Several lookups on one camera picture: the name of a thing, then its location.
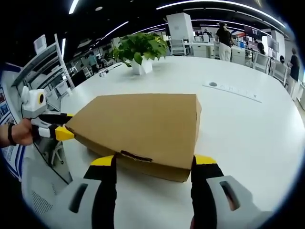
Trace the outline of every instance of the potted plant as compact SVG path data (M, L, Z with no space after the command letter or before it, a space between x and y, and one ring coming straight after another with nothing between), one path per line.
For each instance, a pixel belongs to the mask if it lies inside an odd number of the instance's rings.
M121 45L114 48L111 55L115 60L121 60L132 67L137 75L149 73L153 70L152 61L166 55L167 44L157 34L136 33L127 35L120 40Z

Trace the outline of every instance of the cardboard box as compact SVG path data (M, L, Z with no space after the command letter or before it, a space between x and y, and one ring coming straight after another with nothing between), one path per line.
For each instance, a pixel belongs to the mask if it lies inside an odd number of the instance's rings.
M101 156L151 176L187 180L201 106L195 94L98 96L67 124L75 139Z

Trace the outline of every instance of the white desk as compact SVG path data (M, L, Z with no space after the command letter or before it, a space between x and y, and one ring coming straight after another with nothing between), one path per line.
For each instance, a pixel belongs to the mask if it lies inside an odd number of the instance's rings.
M236 45L233 45L231 49L232 49L232 62L244 65L245 64L245 48L241 48Z
M298 82L298 84L299 87L296 98L299 101L302 109L305 110L305 86L301 82Z
M262 103L203 87L216 82L260 95ZM207 58L166 57L153 72L135 76L124 64L77 86L61 101L75 114L97 95L196 93L202 106L196 153L213 157L226 175L250 190L261 210L275 210L292 188L301 166L305 130L283 86L238 64ZM63 142L73 178L82 177L99 156L70 140ZM117 229L189 228L193 217L190 179L170 182L118 168L114 223Z
M189 45L193 48L194 57L205 57L211 58L212 47L214 47L213 43L203 43L203 42L188 42L184 43L185 45Z

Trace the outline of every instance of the person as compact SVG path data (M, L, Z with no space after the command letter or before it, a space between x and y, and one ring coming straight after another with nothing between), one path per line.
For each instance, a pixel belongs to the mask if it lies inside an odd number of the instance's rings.
M259 53L262 55L265 55L265 50L264 50L264 45L263 43L258 43L257 44L257 49L259 50Z
M285 58L284 58L283 56L280 56L280 62L281 62L282 64L285 63Z
M33 143L32 124L29 119L22 119L17 125L10 127L8 124L0 126L0 147L4 148L13 144L29 146Z
M288 88L287 91L290 94L292 100L296 99L295 95L295 85L299 80L299 71L300 71L300 63L299 59L296 56L296 49L292 48L292 56L288 66L291 68L290 70L290 77L287 78L288 81Z
M219 41L219 57L222 61L230 62L231 59L231 42L233 43L232 35L227 30L226 24L219 23L220 28L216 33L216 40Z
M94 74L94 73L97 73L97 72L98 72L98 69L97 69L97 66L96 66L97 61L96 61L95 55L91 52L91 53L89 54L89 57L88 57L87 59L88 59L88 61L89 61L89 65L90 65L91 68L92 68L93 74Z
M205 29L204 31L203 31L203 33L202 33L203 35L204 34L207 34L207 35L209 35L209 38L211 38L212 37L212 35L211 35L211 33L207 30L207 29Z

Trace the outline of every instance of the bracelet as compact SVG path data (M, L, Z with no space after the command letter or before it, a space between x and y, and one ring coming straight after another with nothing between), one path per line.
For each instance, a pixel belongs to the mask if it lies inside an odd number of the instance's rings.
M9 131L8 131L8 139L9 139L10 144L11 144L12 146L15 146L15 145L16 145L16 142L13 140L13 137L12 137L12 135L11 135L11 129L12 129L12 127L13 127L14 125L15 125L14 123L10 123L10 124L9 124Z

